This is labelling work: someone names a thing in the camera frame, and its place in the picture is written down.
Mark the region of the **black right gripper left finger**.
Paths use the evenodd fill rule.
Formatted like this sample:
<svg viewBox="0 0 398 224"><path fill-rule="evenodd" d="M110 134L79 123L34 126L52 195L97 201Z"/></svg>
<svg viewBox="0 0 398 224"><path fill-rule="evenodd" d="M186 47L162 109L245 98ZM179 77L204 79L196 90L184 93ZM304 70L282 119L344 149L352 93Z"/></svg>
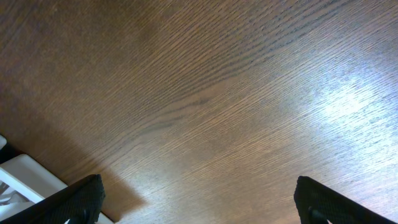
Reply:
<svg viewBox="0 0 398 224"><path fill-rule="evenodd" d="M91 174L1 224L95 224L105 191L99 174Z"/></svg>

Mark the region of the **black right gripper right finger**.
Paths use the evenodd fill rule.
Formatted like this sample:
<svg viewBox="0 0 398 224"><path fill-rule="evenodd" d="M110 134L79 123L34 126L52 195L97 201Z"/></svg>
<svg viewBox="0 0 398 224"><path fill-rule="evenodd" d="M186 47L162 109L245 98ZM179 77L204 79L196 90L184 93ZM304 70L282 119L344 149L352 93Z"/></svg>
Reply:
<svg viewBox="0 0 398 224"><path fill-rule="evenodd" d="M294 201L301 224L396 224L307 176L300 176Z"/></svg>

